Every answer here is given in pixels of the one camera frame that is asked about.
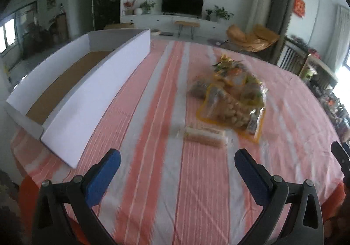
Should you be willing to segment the clear biscuit stick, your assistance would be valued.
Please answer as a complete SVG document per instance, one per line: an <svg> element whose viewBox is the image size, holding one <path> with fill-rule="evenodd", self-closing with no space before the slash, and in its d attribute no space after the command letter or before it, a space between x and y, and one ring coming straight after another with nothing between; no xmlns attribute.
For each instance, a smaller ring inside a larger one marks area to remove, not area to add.
<svg viewBox="0 0 350 245"><path fill-rule="evenodd" d="M226 132L211 127L185 126L178 131L177 136L182 137L184 140L216 148L226 147L228 144Z"/></svg>

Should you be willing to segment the pile of mixed snacks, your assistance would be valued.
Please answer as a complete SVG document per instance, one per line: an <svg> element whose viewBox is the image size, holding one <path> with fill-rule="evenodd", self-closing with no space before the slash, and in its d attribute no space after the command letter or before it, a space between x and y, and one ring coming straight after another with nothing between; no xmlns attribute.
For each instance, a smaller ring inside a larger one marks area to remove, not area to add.
<svg viewBox="0 0 350 245"><path fill-rule="evenodd" d="M203 99L209 86L214 84L246 105L265 103L268 89L242 61L222 54L213 68L212 73L197 76L192 80L189 88L190 94Z"/></svg>

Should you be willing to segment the wooden side shelf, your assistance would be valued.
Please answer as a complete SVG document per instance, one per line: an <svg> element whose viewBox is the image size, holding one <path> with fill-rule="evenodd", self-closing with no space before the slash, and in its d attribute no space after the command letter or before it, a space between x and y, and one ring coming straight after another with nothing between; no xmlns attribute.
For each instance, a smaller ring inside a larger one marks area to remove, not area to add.
<svg viewBox="0 0 350 245"><path fill-rule="evenodd" d="M305 82L314 82L321 90L334 89L338 83L335 73L320 59L309 54L298 76Z"/></svg>

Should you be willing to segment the white cardboard box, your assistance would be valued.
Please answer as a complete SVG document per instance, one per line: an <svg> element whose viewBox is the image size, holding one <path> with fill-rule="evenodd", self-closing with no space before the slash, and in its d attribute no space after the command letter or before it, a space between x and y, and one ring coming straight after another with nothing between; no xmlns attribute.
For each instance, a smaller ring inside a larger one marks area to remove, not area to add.
<svg viewBox="0 0 350 245"><path fill-rule="evenodd" d="M149 30L87 33L35 67L5 102L8 115L71 168L122 86L150 52Z"/></svg>

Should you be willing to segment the orange lounge chair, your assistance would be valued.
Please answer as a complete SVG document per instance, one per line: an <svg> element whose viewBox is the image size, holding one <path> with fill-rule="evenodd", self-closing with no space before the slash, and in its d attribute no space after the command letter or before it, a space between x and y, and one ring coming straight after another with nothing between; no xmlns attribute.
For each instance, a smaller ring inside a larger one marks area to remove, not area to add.
<svg viewBox="0 0 350 245"><path fill-rule="evenodd" d="M249 33L244 33L236 25L231 25L228 27L226 35L240 50L254 53L265 50L279 40L277 33L261 24L256 24Z"/></svg>

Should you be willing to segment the striped pink tablecloth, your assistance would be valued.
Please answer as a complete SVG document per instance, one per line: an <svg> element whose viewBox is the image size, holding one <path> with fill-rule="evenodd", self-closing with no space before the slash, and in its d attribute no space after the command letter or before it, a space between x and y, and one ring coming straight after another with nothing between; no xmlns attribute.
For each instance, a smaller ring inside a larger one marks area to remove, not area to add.
<svg viewBox="0 0 350 245"><path fill-rule="evenodd" d="M343 175L330 147L337 134L323 108L296 75L227 52L268 88L259 142L228 130L227 146L187 141L180 130L198 123L201 102L188 94L224 53L207 45L153 40L151 52L104 114L76 169L20 130L11 148L31 182L21 204L32 212L36 188L83 175L111 148L122 163L94 211L120 244L237 244L261 212L234 165L245 148L272 175L314 182L323 215L343 199Z"/></svg>

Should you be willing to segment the white standing air conditioner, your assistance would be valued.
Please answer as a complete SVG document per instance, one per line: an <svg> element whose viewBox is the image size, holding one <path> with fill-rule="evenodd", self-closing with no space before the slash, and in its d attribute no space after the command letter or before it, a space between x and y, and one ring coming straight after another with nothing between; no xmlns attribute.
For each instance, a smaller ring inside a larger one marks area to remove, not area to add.
<svg viewBox="0 0 350 245"><path fill-rule="evenodd" d="M253 31L253 28L257 24L262 25L263 27L266 26L271 3L272 0L253 0L246 26L246 33Z"/></svg>

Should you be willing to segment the grey curtain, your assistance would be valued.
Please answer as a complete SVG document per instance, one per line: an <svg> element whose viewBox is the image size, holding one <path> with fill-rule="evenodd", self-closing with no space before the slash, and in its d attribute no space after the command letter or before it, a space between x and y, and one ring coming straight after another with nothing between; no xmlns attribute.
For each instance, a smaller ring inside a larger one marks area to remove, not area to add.
<svg viewBox="0 0 350 245"><path fill-rule="evenodd" d="M293 0L272 0L267 27L279 35L278 41L271 46L269 62L276 64L281 54L283 41L292 14Z"/></svg>

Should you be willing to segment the green potted plant right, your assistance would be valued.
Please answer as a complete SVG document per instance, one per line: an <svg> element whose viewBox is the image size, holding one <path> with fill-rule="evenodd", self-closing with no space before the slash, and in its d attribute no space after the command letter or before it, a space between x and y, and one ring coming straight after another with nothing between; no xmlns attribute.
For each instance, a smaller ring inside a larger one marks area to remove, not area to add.
<svg viewBox="0 0 350 245"><path fill-rule="evenodd" d="M206 10L205 19L207 21L210 21L213 15L215 15L217 21L228 21L231 17L234 16L234 14L231 11L226 10L224 7L219 7L217 5L215 5L214 9Z"/></svg>

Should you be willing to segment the green potted plant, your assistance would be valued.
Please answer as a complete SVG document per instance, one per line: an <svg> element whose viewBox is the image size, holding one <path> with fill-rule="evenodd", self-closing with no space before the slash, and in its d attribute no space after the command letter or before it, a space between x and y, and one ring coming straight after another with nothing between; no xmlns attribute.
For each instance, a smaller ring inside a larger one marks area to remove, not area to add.
<svg viewBox="0 0 350 245"><path fill-rule="evenodd" d="M234 14L231 11L226 10L224 7L219 7L217 5L215 5L214 9L206 10L205 19L207 21L210 21L213 15L215 15L217 21L228 21L231 17L234 16Z"/></svg>
<svg viewBox="0 0 350 245"><path fill-rule="evenodd" d="M150 14L156 3L152 0L145 0L140 4L140 8L143 14Z"/></svg>

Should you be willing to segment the white tv cabinet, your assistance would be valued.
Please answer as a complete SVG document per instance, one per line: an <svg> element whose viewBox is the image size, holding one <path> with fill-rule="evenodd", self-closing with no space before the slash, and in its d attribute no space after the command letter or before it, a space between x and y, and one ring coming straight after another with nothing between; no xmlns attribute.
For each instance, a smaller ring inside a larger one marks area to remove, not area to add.
<svg viewBox="0 0 350 245"><path fill-rule="evenodd" d="M229 24L224 22L213 22L204 19L180 17L175 15L126 15L121 16L121 23L133 23L135 28L140 29L157 29L162 33L173 33L178 35L180 25L178 22L197 23L198 27L191 28L184 25L181 29L180 37L194 38L216 38L226 39L226 31Z"/></svg>

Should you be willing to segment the red flower vase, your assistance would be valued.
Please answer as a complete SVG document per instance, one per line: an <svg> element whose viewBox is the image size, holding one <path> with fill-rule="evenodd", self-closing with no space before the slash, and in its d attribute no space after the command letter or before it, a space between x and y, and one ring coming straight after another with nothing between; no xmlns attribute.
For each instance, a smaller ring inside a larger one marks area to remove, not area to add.
<svg viewBox="0 0 350 245"><path fill-rule="evenodd" d="M136 2L136 0L126 0L123 3L124 15L133 15L134 14L135 2Z"/></svg>

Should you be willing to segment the green potted plant left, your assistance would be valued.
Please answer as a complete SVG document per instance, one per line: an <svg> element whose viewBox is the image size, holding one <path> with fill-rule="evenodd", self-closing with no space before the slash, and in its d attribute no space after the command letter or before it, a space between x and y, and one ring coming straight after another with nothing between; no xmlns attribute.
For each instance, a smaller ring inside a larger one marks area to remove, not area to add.
<svg viewBox="0 0 350 245"><path fill-rule="evenodd" d="M143 14L150 14L156 3L152 0L145 0L140 4L140 8Z"/></svg>

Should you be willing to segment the small wooden stool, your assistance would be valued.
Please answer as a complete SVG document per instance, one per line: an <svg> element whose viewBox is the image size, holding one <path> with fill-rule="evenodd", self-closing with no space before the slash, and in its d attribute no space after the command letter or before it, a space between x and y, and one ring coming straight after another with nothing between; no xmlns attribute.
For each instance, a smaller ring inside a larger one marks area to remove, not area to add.
<svg viewBox="0 0 350 245"><path fill-rule="evenodd" d="M174 24L176 24L178 26L178 32L177 32L177 36L180 37L182 30L184 29L184 27L189 27L191 29L191 39L193 40L195 37L195 29L200 27L200 23L196 23L196 22L188 22L188 21L174 21Z"/></svg>

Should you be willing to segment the black television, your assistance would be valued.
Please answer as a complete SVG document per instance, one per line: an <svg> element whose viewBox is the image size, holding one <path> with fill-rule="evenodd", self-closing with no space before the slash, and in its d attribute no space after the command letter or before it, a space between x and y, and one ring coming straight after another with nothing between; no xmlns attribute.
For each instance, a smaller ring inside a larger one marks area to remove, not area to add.
<svg viewBox="0 0 350 245"><path fill-rule="evenodd" d="M162 0L161 11L164 14L184 14L201 16L204 0Z"/></svg>

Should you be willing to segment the red wall decoration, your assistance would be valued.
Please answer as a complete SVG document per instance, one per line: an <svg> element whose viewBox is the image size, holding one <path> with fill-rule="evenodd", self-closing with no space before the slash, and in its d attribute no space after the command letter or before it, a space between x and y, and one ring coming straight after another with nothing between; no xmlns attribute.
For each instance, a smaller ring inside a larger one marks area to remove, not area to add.
<svg viewBox="0 0 350 245"><path fill-rule="evenodd" d="M305 16L306 4L304 0L294 0L293 13L295 13L296 16L300 18L303 18Z"/></svg>

